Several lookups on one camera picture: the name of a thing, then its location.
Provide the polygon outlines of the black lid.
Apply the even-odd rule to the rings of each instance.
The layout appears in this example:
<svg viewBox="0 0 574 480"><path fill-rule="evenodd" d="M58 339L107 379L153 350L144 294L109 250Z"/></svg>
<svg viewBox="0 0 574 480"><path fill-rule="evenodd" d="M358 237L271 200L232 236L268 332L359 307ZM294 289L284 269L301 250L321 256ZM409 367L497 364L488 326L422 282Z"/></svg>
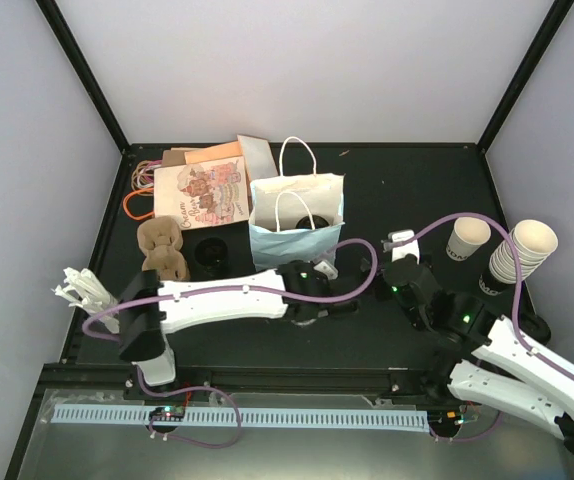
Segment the black lid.
<svg viewBox="0 0 574 480"><path fill-rule="evenodd" d="M329 226L329 222L319 215L312 215L311 217L305 216L301 218L297 223L296 229L306 229L306 230L317 230L326 228Z"/></svg>

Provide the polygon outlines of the light blue paper bag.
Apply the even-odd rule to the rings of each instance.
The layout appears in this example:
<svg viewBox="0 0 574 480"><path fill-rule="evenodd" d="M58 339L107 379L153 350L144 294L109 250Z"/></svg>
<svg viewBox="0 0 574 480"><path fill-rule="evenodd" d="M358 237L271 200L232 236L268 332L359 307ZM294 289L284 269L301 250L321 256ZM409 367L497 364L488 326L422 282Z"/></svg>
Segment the light blue paper bag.
<svg viewBox="0 0 574 480"><path fill-rule="evenodd" d="M320 173L308 145L304 147L311 157L311 172L286 175L284 155L291 141L305 144L296 136L286 138L279 152L278 175L254 180L250 185L249 242L258 271L320 257L333 262L335 254L330 249L339 242L344 225L344 177ZM324 217L329 226L317 230L295 228L301 218L312 215Z"/></svg>

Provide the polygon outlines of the brown pulp cup carrier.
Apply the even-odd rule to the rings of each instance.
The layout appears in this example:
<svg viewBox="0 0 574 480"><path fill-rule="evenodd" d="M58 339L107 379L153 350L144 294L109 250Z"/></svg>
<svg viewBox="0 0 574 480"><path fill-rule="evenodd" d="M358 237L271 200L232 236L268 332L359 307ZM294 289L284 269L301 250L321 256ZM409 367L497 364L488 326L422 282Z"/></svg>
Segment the brown pulp cup carrier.
<svg viewBox="0 0 574 480"><path fill-rule="evenodd" d="M137 229L137 243L145 259L141 270L154 270L162 281L188 281L190 272L181 253L182 231L171 217L143 222Z"/></svg>

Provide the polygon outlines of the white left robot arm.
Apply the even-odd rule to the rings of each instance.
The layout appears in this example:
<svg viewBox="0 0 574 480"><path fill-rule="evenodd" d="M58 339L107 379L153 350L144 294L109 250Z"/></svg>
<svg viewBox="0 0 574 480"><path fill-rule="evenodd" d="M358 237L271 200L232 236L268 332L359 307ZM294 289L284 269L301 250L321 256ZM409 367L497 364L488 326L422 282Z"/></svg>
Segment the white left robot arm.
<svg viewBox="0 0 574 480"><path fill-rule="evenodd" d="M134 280L118 313L119 358L137 366L146 386L160 399L174 397L182 376L167 337L203 324L260 318L307 324L353 313L353 297L338 294L324 263L292 261L249 276L201 282L156 281L151 272Z"/></svg>

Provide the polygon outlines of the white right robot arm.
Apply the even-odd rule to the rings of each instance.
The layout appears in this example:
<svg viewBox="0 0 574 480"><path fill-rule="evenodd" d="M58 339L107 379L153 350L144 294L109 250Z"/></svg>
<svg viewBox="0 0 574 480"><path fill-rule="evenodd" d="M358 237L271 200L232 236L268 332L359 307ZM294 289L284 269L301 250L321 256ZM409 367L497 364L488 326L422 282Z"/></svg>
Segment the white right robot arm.
<svg viewBox="0 0 574 480"><path fill-rule="evenodd" d="M413 255L379 266L371 284L438 349L421 379L428 400L490 406L547 431L574 455L573 363L481 298L442 288Z"/></svg>

